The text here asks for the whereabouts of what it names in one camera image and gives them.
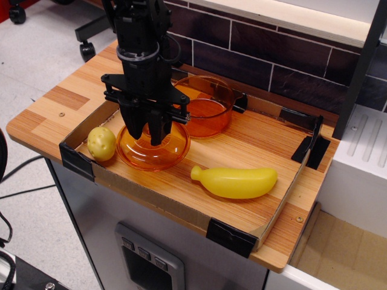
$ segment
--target orange glass bowl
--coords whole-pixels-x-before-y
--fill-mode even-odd
[[[129,166],[140,170],[160,171],[178,164],[188,153],[190,136],[184,125],[172,123],[171,133],[158,146],[151,145],[148,125],[140,139],[134,139],[124,126],[117,136],[119,157]]]
[[[190,121],[186,127],[191,137],[212,137],[230,123],[235,94],[223,80],[211,76],[181,79],[175,87],[190,98],[187,110]]]

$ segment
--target screw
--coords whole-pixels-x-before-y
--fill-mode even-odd
[[[45,290],[54,290],[54,289],[55,289],[55,284],[54,283],[48,282],[46,284],[46,289]]]

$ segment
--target chair caster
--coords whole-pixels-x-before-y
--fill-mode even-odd
[[[25,22],[25,10],[23,7],[20,7],[18,4],[11,7],[9,11],[10,19],[15,24],[23,24]]]
[[[84,41],[83,44],[79,45],[79,50],[85,62],[88,62],[96,55],[96,50],[91,42]]]

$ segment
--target yellow banana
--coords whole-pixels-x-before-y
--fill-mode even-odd
[[[277,171],[272,168],[202,170],[194,166],[191,178],[200,181],[214,195],[223,198],[257,198],[268,193],[277,181]]]

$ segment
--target wood grain surface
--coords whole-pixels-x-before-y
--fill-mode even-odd
[[[115,54],[116,45],[116,42],[112,43],[9,122],[7,132],[11,138],[61,163],[59,143],[105,101],[105,85],[100,77],[106,73],[122,73],[122,65]],[[123,126],[119,112],[107,126],[118,133]],[[322,135],[330,139],[331,144],[321,165],[317,170],[308,167],[303,170],[263,246],[251,253],[249,259],[276,272],[281,272],[289,261],[337,148],[338,141],[331,138],[332,132],[332,127],[323,125]],[[252,233],[270,220],[292,182],[300,164],[290,157],[306,135],[265,115],[252,111],[244,114],[234,112],[231,125],[222,134],[208,139],[193,139],[185,159],[170,169],[160,172],[136,170],[122,162],[117,154],[100,165],[166,200]],[[89,155],[85,145],[78,150]],[[267,195],[249,200],[229,200],[214,196],[199,183],[191,181],[190,170],[194,165],[202,168],[269,166],[278,171],[279,177],[274,189]],[[200,222],[195,225],[185,221],[167,208],[153,206],[153,209],[206,234],[205,228],[198,226]]]

